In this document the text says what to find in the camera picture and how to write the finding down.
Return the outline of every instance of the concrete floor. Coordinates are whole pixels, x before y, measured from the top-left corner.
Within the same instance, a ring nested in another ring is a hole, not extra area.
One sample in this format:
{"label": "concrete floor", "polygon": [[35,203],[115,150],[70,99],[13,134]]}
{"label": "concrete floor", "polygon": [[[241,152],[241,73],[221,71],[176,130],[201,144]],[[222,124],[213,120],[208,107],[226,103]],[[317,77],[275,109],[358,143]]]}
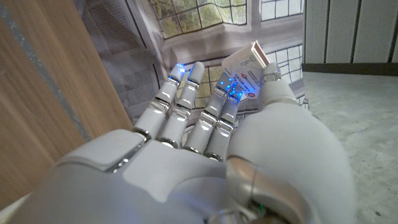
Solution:
{"label": "concrete floor", "polygon": [[398,223],[398,77],[304,73],[310,110],[343,143],[358,223]]}

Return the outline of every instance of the wooden surface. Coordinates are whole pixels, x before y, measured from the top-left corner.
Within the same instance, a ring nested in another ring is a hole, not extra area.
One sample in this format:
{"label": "wooden surface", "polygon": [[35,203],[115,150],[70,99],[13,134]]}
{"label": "wooden surface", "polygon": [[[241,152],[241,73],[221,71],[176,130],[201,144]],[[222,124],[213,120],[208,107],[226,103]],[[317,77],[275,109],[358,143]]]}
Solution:
{"label": "wooden surface", "polygon": [[3,0],[91,138],[131,123],[72,0]]}
{"label": "wooden surface", "polygon": [[85,141],[0,19],[0,208]]}
{"label": "wooden surface", "polygon": [[[3,3],[92,139],[132,128],[72,0]],[[0,209],[85,142],[2,18],[0,124]]]}

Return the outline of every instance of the metal joint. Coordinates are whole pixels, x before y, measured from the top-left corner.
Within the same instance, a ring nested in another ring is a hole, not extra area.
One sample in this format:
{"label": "metal joint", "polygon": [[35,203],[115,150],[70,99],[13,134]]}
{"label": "metal joint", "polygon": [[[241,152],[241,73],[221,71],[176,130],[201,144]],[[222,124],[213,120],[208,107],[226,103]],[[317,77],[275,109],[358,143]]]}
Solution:
{"label": "metal joint", "polygon": [[236,105],[239,104],[240,100],[238,98],[236,98],[235,96],[229,96],[228,100]]}
{"label": "metal joint", "polygon": [[138,134],[143,135],[145,137],[145,139],[144,139],[145,142],[147,142],[147,141],[152,139],[152,136],[149,134],[149,132],[144,130],[144,129],[141,129],[141,128],[138,128],[138,127],[133,127],[132,131],[134,133],[138,133]]}
{"label": "metal joint", "polygon": [[233,124],[229,123],[228,121],[225,121],[224,119],[218,120],[217,127],[221,128],[223,131],[226,131],[227,133],[231,133],[232,130],[234,129]]}
{"label": "metal joint", "polygon": [[202,120],[202,121],[210,124],[213,127],[215,127],[217,124],[217,118],[207,111],[202,111],[202,113],[200,114],[199,120]]}
{"label": "metal joint", "polygon": [[185,86],[188,86],[191,90],[198,90],[199,85],[191,80],[187,80]]}
{"label": "metal joint", "polygon": [[205,153],[204,156],[206,156],[209,159],[216,160],[218,162],[224,162],[224,158],[222,158],[221,156],[219,156],[213,152]]}
{"label": "metal joint", "polygon": [[168,145],[170,144],[173,148],[178,149],[178,144],[177,144],[177,142],[174,141],[174,140],[171,140],[171,139],[169,139],[169,138],[163,137],[163,138],[160,138],[159,141],[160,141],[160,142],[167,143],[166,146],[168,146]]}
{"label": "metal joint", "polygon": [[186,108],[177,105],[174,109],[173,109],[173,114],[176,114],[178,117],[183,118],[183,119],[188,119],[189,116],[191,115],[191,112],[189,110],[187,110]]}
{"label": "metal joint", "polygon": [[178,80],[175,80],[174,78],[170,78],[170,77],[167,79],[167,82],[171,83],[175,86],[178,86],[180,84],[180,82]]}
{"label": "metal joint", "polygon": [[196,149],[194,149],[194,148],[192,148],[192,147],[183,147],[182,149],[185,149],[185,150],[188,150],[188,151],[191,151],[191,152],[195,152],[195,153],[197,153],[197,154],[200,154],[199,151],[197,151]]}
{"label": "metal joint", "polygon": [[278,73],[271,73],[271,74],[266,74],[262,78],[261,82],[272,82],[272,81],[279,81],[282,77]]}
{"label": "metal joint", "polygon": [[225,95],[227,94],[227,92],[223,89],[221,89],[220,87],[216,86],[216,88],[214,89],[214,92],[221,97],[225,97]]}
{"label": "metal joint", "polygon": [[149,107],[152,107],[155,110],[159,110],[161,112],[166,113],[169,110],[170,105],[161,99],[155,98],[149,103]]}

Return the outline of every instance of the window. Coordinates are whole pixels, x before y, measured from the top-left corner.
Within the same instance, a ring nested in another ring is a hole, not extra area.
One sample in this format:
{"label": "window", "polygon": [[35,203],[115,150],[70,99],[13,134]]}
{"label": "window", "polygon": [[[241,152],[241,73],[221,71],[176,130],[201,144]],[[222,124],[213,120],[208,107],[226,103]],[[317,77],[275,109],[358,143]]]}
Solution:
{"label": "window", "polygon": [[278,64],[282,78],[289,83],[299,104],[308,108],[308,100],[305,98],[305,88],[302,80],[302,57],[303,45],[289,47],[267,54],[267,58],[270,62]]}
{"label": "window", "polygon": [[304,0],[262,0],[261,21],[302,14]]}
{"label": "window", "polygon": [[290,47],[267,54],[270,62],[275,62],[280,68],[282,78],[287,83],[301,79],[302,76],[303,45]]}
{"label": "window", "polygon": [[246,0],[154,0],[152,7],[164,39],[221,23],[246,24]]}
{"label": "window", "polygon": [[[185,72],[185,75],[182,78],[181,84],[178,86],[177,90],[177,98],[180,98],[182,89],[185,86],[185,82],[187,81],[187,77],[190,70]],[[210,95],[213,93],[214,88],[217,85],[218,79],[223,73],[223,69],[221,65],[205,67],[205,74],[201,80],[201,84],[198,89],[198,94],[195,99],[195,107],[193,109],[203,109]]]}

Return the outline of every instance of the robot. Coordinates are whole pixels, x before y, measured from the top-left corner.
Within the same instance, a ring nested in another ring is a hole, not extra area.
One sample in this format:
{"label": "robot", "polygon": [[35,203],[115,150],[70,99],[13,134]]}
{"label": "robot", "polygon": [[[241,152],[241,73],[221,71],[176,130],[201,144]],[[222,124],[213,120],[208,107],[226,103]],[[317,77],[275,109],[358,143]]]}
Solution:
{"label": "robot", "polygon": [[174,66],[132,131],[67,154],[8,223],[355,223],[342,145],[274,63],[258,113],[234,127],[242,90],[222,74],[182,145],[204,69],[194,64],[173,105],[185,72]]}

